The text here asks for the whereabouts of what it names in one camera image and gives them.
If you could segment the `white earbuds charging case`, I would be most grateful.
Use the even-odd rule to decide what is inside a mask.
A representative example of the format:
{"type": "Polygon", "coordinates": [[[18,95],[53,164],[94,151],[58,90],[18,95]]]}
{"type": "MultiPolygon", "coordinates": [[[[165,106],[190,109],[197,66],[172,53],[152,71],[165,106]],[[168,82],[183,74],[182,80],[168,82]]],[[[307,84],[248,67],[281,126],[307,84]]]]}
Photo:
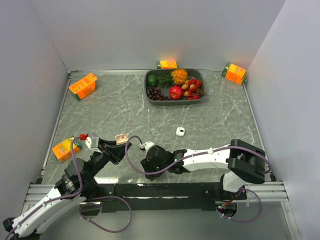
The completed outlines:
{"type": "Polygon", "coordinates": [[[178,137],[183,137],[183,136],[185,135],[185,133],[186,133],[186,130],[185,130],[185,128],[182,127],[182,126],[180,126],[180,127],[178,127],[178,128],[176,129],[176,135],[177,135],[178,137]]]}

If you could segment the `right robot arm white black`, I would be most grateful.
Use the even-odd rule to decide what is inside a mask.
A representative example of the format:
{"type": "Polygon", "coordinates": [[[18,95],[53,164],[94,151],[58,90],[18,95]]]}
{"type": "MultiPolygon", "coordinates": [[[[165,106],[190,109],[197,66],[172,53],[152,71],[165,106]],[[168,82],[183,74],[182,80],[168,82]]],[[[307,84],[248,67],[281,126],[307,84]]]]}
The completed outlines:
{"type": "Polygon", "coordinates": [[[163,172],[181,175],[200,170],[223,170],[218,193],[230,199],[245,184],[263,184],[266,174],[265,152],[239,139],[220,148],[180,149],[169,152],[151,141],[139,145],[146,157],[140,161],[145,177],[151,181],[163,172]]]}

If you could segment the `pink earbuds charging case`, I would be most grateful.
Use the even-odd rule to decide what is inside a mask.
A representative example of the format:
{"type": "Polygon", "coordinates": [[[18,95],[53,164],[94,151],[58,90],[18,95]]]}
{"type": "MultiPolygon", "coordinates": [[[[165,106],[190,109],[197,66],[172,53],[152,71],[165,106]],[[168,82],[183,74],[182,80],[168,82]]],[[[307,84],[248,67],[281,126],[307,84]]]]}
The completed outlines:
{"type": "Polygon", "coordinates": [[[129,136],[127,133],[121,133],[114,137],[116,145],[125,144],[129,140],[129,136]]]}

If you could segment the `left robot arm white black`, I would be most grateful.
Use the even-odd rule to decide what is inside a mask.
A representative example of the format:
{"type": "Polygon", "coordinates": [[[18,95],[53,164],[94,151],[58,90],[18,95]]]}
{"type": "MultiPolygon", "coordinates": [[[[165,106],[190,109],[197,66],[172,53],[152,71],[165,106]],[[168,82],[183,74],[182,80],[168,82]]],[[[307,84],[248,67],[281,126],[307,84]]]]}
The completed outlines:
{"type": "Polygon", "coordinates": [[[107,163],[117,165],[125,157],[131,143],[117,144],[116,141],[97,139],[92,156],[88,161],[75,157],[54,187],[31,209],[18,217],[3,221],[8,232],[7,240],[38,240],[46,229],[74,206],[98,198],[101,191],[95,180],[96,174],[107,163]]]}

